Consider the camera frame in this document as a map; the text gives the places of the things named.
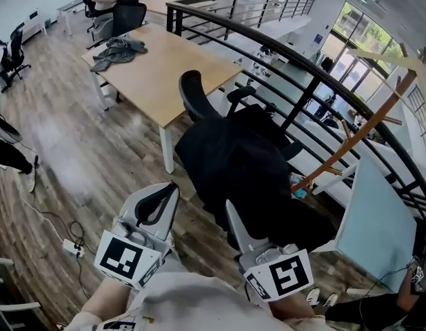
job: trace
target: wooden desk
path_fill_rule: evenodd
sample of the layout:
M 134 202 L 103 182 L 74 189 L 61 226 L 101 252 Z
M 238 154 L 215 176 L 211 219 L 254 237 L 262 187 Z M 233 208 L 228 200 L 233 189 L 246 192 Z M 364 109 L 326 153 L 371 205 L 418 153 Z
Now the wooden desk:
M 174 169 L 173 148 L 168 126 L 185 112 L 179 93 L 181 75 L 188 70 L 199 70 L 206 94 L 229 81 L 225 97 L 233 89 L 234 78 L 242 67 L 215 57 L 201 46 L 152 23 L 131 31 L 130 36 L 144 41 L 149 52 L 138 54 L 130 63 L 113 64 L 99 75 L 159 125 L 165 169 L 171 173 Z M 105 48 L 105 45 L 99 46 L 82 58 L 92 67 L 92 57 Z M 97 77 L 95 73 L 92 75 L 99 97 L 105 102 Z
M 147 6 L 147 11 L 154 12 L 157 14 L 167 15 L 167 5 L 166 3 L 174 2 L 178 0 L 141 0 L 141 3 L 144 3 Z M 215 1 L 205 1 L 203 3 L 193 3 L 192 7 L 202 8 L 205 6 L 211 6 L 216 4 Z

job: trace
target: desk leg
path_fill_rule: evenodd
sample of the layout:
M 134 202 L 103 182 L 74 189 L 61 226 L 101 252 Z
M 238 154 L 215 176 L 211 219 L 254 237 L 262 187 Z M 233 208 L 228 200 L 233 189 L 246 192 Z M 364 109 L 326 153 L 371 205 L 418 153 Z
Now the desk leg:
M 230 109 L 230 102 L 227 99 L 227 95 L 233 91 L 234 89 L 234 84 L 236 83 L 237 80 L 237 76 L 233 77 L 231 80 L 229 80 L 224 87 L 224 95 L 222 98 L 222 102 L 219 105 L 219 114 L 222 115 L 223 117 L 227 116 L 228 110 Z
M 167 173 L 172 174 L 174 171 L 172 134 L 169 128 L 163 129 L 160 126 L 159 135 L 161 136 L 161 146 L 163 147 L 165 170 L 167 170 Z
M 92 75 L 92 80 L 93 80 L 94 85 L 95 85 L 95 90 L 97 92 L 97 96 L 98 96 L 98 98 L 100 98 L 100 101 L 103 104 L 104 110 L 109 110 L 110 105 L 109 105 L 108 101 L 105 100 L 103 90 L 101 89 L 100 83 L 99 83 L 98 78 L 97 78 L 97 74 L 95 72 L 91 72 L 90 74 Z
M 72 36 L 72 30 L 70 29 L 69 12 L 65 13 L 65 18 L 66 18 L 66 28 L 68 29 L 68 34 Z

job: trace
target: white shirt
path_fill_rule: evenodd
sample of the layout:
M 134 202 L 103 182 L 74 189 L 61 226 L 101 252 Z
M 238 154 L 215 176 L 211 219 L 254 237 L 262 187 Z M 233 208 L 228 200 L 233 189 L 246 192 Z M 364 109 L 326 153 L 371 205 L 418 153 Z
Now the white shirt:
M 217 278 L 186 272 L 155 274 L 128 311 L 101 323 L 88 313 L 75 316 L 65 331 L 330 331 L 322 317 L 275 319 Z

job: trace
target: person's leg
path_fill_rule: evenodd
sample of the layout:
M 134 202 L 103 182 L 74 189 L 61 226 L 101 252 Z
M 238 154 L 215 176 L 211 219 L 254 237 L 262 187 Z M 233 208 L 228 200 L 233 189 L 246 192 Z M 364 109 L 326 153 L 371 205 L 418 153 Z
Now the person's leg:
M 325 318 L 330 321 L 365 325 L 370 331 L 381 331 L 406 315 L 396 304 L 397 296 L 397 294 L 384 294 L 340 303 L 330 307 L 325 313 Z
M 16 168 L 26 174 L 26 185 L 29 192 L 33 192 L 35 189 L 35 167 L 38 160 L 39 157 L 36 155 L 32 165 L 13 145 L 0 140 L 0 164 Z
M 0 164 L 21 170 L 25 174 L 30 174 L 32 164 L 13 145 L 0 140 Z

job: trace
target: desk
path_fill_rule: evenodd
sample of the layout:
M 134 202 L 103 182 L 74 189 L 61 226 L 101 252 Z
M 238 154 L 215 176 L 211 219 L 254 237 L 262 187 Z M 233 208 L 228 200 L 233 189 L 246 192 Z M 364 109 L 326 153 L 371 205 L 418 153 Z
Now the desk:
M 178 0 L 141 0 L 147 6 L 147 11 L 154 12 L 156 14 L 167 15 L 166 3 L 172 3 Z M 205 1 L 202 3 L 193 3 L 190 6 L 195 8 L 203 8 L 205 6 L 215 5 L 215 1 Z
M 82 3 L 84 3 L 83 0 L 74 0 L 73 2 L 61 6 L 57 9 L 59 11 L 60 17 L 65 18 L 66 28 L 70 36 L 72 36 L 72 30 L 70 29 L 69 13 L 72 11 L 73 8 L 78 5 L 81 5 Z
M 334 249 L 376 279 L 404 268 L 412 259 L 416 222 L 380 169 L 362 156 L 352 197 L 338 230 Z M 397 293 L 405 271 L 382 280 Z
M 206 94 L 228 83 L 225 97 L 227 92 L 233 89 L 234 78 L 242 71 L 242 67 L 215 57 L 201 46 L 169 33 L 153 23 L 129 34 L 134 39 L 144 41 L 149 52 L 138 54 L 130 63 L 114 64 L 105 72 L 99 72 L 99 75 L 159 125 L 165 169 L 172 173 L 173 147 L 168 126 L 185 112 L 179 93 L 179 78 L 188 70 L 199 70 Z M 92 67 L 92 57 L 105 48 L 106 46 L 102 45 L 92 49 L 82 58 Z M 99 92 L 98 96 L 105 103 L 95 73 L 92 73 L 92 76 Z

